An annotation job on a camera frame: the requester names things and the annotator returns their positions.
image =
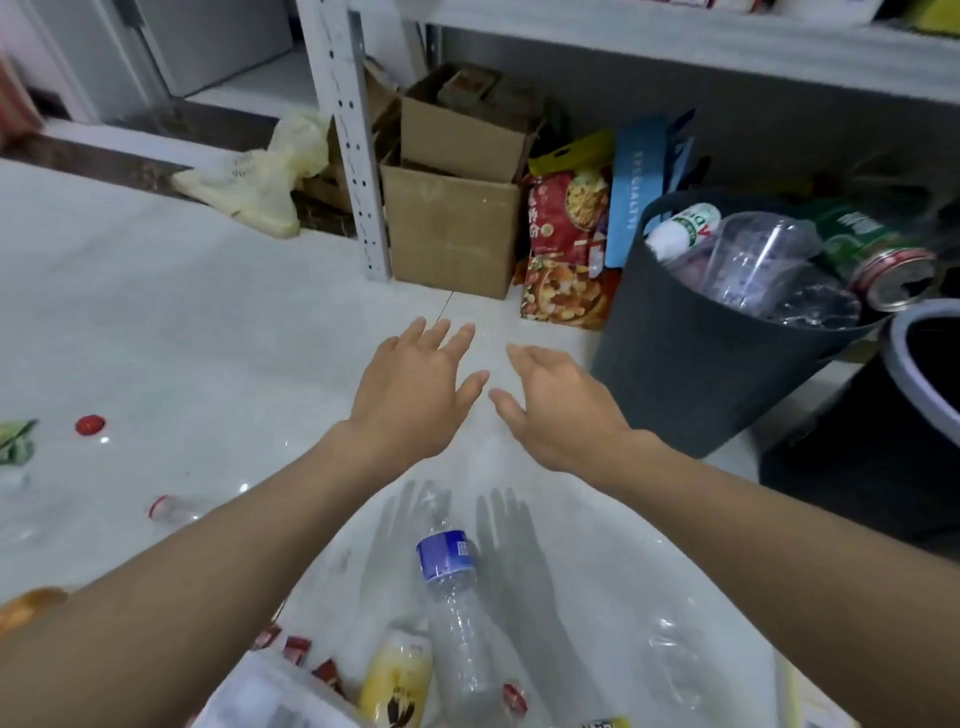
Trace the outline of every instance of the soda can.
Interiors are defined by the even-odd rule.
[[[928,296],[937,256],[844,200],[811,203],[802,216],[824,240],[830,266],[866,304],[893,313]]]

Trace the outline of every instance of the clear plastic cup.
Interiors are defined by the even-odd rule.
[[[757,318],[777,303],[777,280],[823,249],[812,223],[773,212],[731,215],[714,237],[700,293]]]

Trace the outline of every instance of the red bottle cap on floor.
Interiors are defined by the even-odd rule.
[[[91,435],[97,434],[106,426],[107,421],[100,415],[84,415],[73,425],[73,428],[84,437],[90,437]]]

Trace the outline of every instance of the red wrapper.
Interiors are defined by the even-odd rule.
[[[517,685],[503,684],[503,704],[514,718],[523,718],[527,715],[527,698]]]
[[[592,279],[586,265],[531,255],[520,316],[551,324],[600,330],[610,313],[619,281],[618,270],[607,268],[599,278]]]
[[[610,204],[610,186],[598,170],[564,171],[536,178],[527,221],[531,255],[572,265],[590,265],[589,251]]]
[[[311,644],[313,642],[305,637],[288,637],[287,644],[283,646],[283,658],[299,667],[306,660],[306,653],[310,651]]]
[[[280,625],[276,622],[270,622],[269,625],[256,636],[256,639],[253,641],[252,650],[263,649],[264,647],[269,647],[273,644],[276,636],[280,634]]]
[[[337,669],[337,664],[333,662],[332,657],[317,667],[312,674],[329,688],[333,688],[341,697],[346,697],[344,686],[340,682],[340,670]]]

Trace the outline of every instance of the blue bottle label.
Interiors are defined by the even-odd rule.
[[[473,560],[463,531],[444,531],[427,536],[417,544],[420,570],[427,581],[456,571],[473,569]]]

